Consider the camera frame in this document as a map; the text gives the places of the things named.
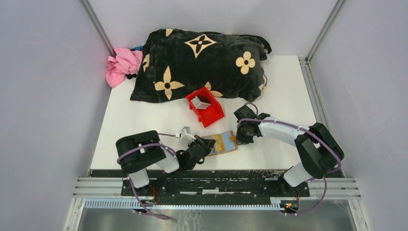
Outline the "gold credit card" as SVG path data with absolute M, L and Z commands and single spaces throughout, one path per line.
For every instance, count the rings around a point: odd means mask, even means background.
M 224 145 L 223 138 L 222 138 L 221 134 L 211 135 L 211 139 L 216 141 L 215 144 L 214 144 L 214 151 L 215 152 L 225 151 L 225 145 Z

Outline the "yellow leather card holder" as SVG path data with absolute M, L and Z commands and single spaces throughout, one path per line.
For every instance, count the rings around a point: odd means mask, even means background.
M 236 136 L 232 130 L 219 134 L 204 136 L 203 138 L 216 141 L 213 150 L 207 156 L 226 154 L 238 150 Z

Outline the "red plastic bin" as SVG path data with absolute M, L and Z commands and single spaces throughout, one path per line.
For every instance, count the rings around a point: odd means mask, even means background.
M 197 110 L 193 107 L 190 100 L 194 98 L 194 96 L 201 96 L 207 98 L 207 100 L 211 103 L 211 105 L 206 108 L 205 110 Z M 216 121 L 222 119 L 225 114 L 221 107 L 221 104 L 217 101 L 217 99 L 212 95 L 212 93 L 206 88 L 202 87 L 193 93 L 187 95 L 185 99 L 188 102 L 189 109 L 192 110 L 198 118 L 198 121 L 203 125 L 204 128 L 207 128 L 211 124 L 215 123 Z

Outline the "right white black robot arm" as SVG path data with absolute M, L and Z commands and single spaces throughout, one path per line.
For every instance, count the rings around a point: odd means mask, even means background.
M 254 137 L 266 137 L 289 144 L 298 151 L 300 162 L 279 177 L 278 191 L 283 196 L 291 196 L 301 183 L 322 179 L 342 167 L 344 153 L 322 123 L 296 125 L 266 113 L 256 114 L 247 105 L 237 109 L 234 115 L 238 120 L 238 144 L 253 143 Z

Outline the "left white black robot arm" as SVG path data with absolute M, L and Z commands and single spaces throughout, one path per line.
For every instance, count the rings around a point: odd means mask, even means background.
M 160 140 L 161 136 L 180 139 L 187 144 L 186 150 L 175 151 Z M 192 135 L 189 127 L 184 127 L 179 134 L 159 133 L 151 130 L 116 141 L 117 163 L 121 171 L 129 177 L 133 190 L 144 196 L 151 191 L 151 182 L 147 167 L 158 165 L 165 173 L 193 170 L 204 162 L 214 150 L 216 140 Z

